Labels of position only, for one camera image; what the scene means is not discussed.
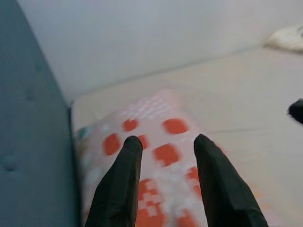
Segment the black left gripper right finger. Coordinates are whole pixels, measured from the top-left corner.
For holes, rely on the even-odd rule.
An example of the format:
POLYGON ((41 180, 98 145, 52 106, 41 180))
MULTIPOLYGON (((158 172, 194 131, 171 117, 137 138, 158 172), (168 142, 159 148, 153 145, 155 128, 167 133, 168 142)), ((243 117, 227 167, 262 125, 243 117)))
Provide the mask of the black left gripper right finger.
POLYGON ((194 153, 208 226, 268 226, 251 189, 212 140, 199 134, 194 153))

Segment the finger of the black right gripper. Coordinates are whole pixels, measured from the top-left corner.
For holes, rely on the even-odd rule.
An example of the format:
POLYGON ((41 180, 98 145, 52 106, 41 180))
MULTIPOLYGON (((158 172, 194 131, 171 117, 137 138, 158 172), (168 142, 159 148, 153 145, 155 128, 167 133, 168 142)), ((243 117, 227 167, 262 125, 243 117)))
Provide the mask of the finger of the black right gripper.
POLYGON ((288 107, 288 114, 300 124, 303 124, 303 99, 300 98, 288 107))

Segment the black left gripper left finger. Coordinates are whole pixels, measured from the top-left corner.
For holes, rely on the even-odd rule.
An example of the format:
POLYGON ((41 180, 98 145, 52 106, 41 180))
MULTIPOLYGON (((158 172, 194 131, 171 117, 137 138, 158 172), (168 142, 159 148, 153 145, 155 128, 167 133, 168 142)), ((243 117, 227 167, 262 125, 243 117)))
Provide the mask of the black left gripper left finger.
POLYGON ((126 138, 113 165, 98 184, 86 227, 134 227, 143 146, 136 136, 126 138))

